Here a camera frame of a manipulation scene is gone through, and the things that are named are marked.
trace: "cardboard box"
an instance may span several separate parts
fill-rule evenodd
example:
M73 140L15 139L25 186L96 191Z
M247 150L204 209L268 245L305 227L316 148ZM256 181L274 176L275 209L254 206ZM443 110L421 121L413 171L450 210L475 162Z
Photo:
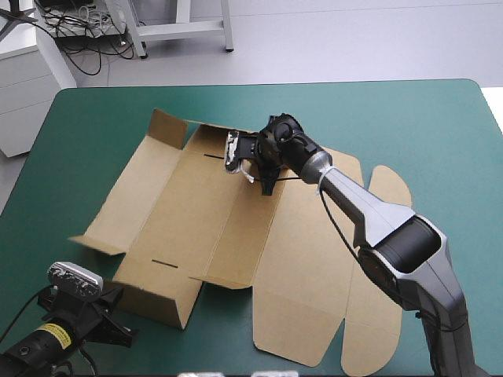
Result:
M355 264L315 187L279 181L272 196L262 196L260 184L224 172L218 156L226 128L201 125L183 148L186 131L184 121L155 110L99 214L72 237L126 254L113 279L126 288L123 309L184 328L201 282L253 286L253 338L261 350L315 366L346 318L345 372L382 368L398 344L402 311ZM362 184L359 161L330 152ZM371 186L384 199L410 204L408 188L389 168L376 168ZM330 207L351 239L353 225Z

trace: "gray floor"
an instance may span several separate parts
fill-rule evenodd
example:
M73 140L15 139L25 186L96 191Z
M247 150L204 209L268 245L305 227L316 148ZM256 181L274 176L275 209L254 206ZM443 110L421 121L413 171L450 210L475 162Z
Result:
M166 0L134 0L146 24L172 20ZM222 38L152 42L147 60L104 59L79 86L167 86L468 78L503 86L503 0L229 0L236 49ZM192 18L221 14L193 0ZM86 70L96 56L75 61ZM0 153L0 211L24 163Z

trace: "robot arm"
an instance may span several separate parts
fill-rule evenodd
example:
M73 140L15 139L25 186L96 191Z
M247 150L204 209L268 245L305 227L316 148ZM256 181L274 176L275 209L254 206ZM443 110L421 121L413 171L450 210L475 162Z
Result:
M263 195L271 195L282 167L318 185L353 221L357 261L366 276L404 310L418 310L435 375L488 374L475 364L468 311L451 265L447 238L426 218L405 206L386 203L332 165L290 115L271 117L257 134L230 131L225 164L240 171L254 160Z

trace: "green table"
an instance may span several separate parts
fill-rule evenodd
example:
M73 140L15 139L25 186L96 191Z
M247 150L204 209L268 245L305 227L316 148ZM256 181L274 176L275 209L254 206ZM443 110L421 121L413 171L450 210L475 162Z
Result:
M46 284L46 268L56 260L113 275L122 257L106 257L67 238L90 224L155 107L250 130L262 128L269 114L290 112L315 140L357 156L367 181L379 163L397 170L412 190L415 209L450 238L479 364L503 374L503 138L479 87L468 80L60 92L0 217L0 328ZM38 325L41 314L28 310L3 348ZM132 350L89 345L102 373L342 374L342 331L317 368L258 351L251 290L205 285L185 331L117 314L141 333ZM77 371L86 372L74 359ZM404 314L397 352L379 374L431 375L423 330L412 313Z

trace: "yellow label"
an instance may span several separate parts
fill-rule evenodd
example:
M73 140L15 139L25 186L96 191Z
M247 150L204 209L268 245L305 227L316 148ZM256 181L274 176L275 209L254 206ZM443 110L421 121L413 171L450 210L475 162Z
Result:
M49 332L57 341L61 344L61 348L66 350L72 344L72 338L70 335L57 324L43 324L37 330Z

